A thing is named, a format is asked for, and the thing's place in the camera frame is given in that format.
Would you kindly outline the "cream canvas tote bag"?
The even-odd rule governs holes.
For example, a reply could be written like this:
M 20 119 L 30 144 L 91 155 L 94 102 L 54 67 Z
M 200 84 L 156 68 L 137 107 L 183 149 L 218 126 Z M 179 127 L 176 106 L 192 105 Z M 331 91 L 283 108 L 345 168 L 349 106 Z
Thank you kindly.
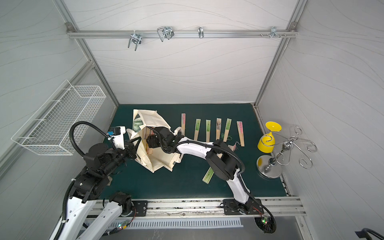
M 133 128 L 128 129 L 130 139 L 140 137 L 142 140 L 137 149 L 136 162 L 154 173 L 164 167 L 173 170 L 176 163 L 180 163 L 183 155 L 178 153 L 165 153 L 161 148 L 160 138 L 156 132 L 170 130 L 168 123 L 157 113 L 151 110 L 133 110 Z

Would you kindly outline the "bamboo folding fan green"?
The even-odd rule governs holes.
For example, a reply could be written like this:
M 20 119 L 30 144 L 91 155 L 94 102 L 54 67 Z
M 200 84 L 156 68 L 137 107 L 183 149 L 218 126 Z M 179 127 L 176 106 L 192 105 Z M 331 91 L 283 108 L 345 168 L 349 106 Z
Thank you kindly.
M 206 120 L 206 142 L 210 142 L 211 120 Z
M 225 124 L 224 137 L 223 137 L 224 142 L 227 142 L 227 140 L 228 140 L 229 132 L 231 129 L 231 123 L 232 123 L 232 119 L 227 119 L 226 124 Z

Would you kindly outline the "bamboo folding fan pink tassel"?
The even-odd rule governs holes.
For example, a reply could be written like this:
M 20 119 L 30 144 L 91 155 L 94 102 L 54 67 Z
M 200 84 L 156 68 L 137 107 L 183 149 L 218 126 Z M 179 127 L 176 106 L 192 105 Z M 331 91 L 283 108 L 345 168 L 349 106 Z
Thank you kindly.
M 219 140 L 221 137 L 221 130 L 222 130 L 222 119 L 217 118 L 216 120 L 216 140 Z

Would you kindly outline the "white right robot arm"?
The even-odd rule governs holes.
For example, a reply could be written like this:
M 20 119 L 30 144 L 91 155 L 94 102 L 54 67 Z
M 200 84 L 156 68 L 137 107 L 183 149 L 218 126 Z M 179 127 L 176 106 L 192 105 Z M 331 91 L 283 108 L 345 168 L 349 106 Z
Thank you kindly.
M 246 169 L 245 165 L 226 143 L 221 140 L 211 143 L 191 140 L 185 137 L 181 131 L 173 133 L 166 127 L 149 127 L 149 129 L 155 134 L 147 140 L 151 148 L 160 147 L 166 154 L 178 153 L 206 160 L 214 175 L 229 185 L 238 205 L 238 212 L 250 214 L 255 210 L 260 215 L 273 216 L 271 211 L 246 187 L 242 178 L 242 173 Z

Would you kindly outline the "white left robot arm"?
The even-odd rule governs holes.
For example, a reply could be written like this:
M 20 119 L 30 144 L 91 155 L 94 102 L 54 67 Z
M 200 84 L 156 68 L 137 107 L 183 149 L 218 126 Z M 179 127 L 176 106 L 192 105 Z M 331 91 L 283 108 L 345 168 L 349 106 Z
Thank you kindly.
M 84 153 L 75 140 L 75 129 L 81 125 L 93 128 L 107 138 L 110 144 L 95 144 Z M 79 121 L 71 126 L 70 142 L 86 165 L 71 180 L 66 190 L 61 218 L 51 234 L 52 240 L 99 240 L 101 237 L 119 233 L 132 224 L 138 212 L 137 207 L 132 202 L 131 195 L 120 191 L 110 197 L 103 211 L 90 225 L 85 224 L 89 212 L 105 187 L 111 183 L 111 174 L 126 160 L 137 158 L 142 138 L 136 137 L 125 141 L 125 134 L 124 127 L 103 132 L 86 121 Z

